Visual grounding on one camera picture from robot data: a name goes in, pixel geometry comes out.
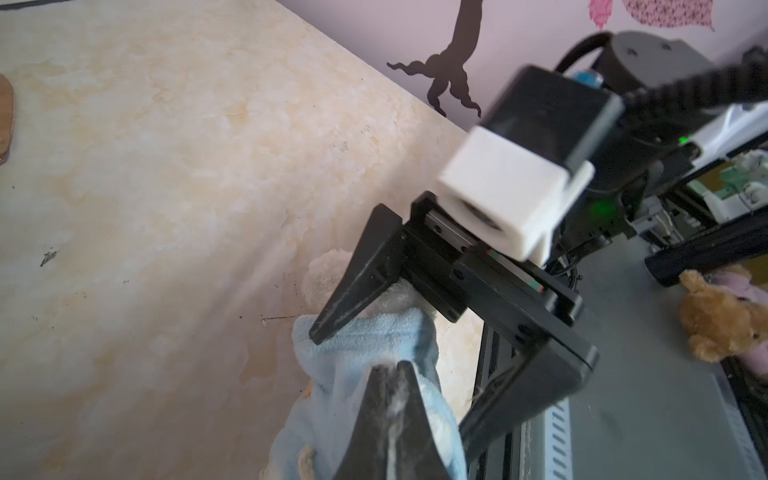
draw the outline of light blue fabric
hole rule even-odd
[[[315,345],[309,339],[315,318],[301,316],[293,325],[293,349],[313,380],[312,394],[293,405],[272,444],[270,469],[275,468],[282,480],[299,480],[299,452],[311,445],[316,450],[313,467],[317,480],[331,480],[352,436],[370,367],[408,360],[415,367],[445,467],[454,480],[466,480],[458,426],[440,393],[435,370],[438,348],[432,320],[416,308],[402,314],[383,313],[356,319],[322,345]]]

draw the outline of white wall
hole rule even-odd
[[[432,80],[393,71],[386,62],[424,61],[450,42],[459,0],[279,0],[286,7],[426,101]],[[480,39],[465,64],[472,99],[485,110],[521,65],[554,67],[579,39],[598,27],[589,0],[485,0]],[[708,58],[731,61],[761,41],[768,44],[767,0],[714,0],[712,28],[654,28],[640,24],[614,0],[605,29],[648,31],[682,38]],[[440,97],[448,117],[462,128],[478,121],[448,92]]]

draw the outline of pink leaf decal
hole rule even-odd
[[[632,17],[653,27],[704,25],[712,28],[713,0],[622,0]]]
[[[613,6],[614,0],[589,0],[589,18],[600,30],[608,23]]]

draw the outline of gray metal surface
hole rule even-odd
[[[579,265],[585,309],[574,329],[601,359],[571,397],[574,478],[749,478],[713,381],[677,318],[684,289],[644,270],[647,244],[616,239]]]

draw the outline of beige marble surface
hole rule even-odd
[[[256,478],[306,265],[464,133],[271,0],[0,12],[0,72],[0,476]],[[438,323],[461,415],[482,325]]]

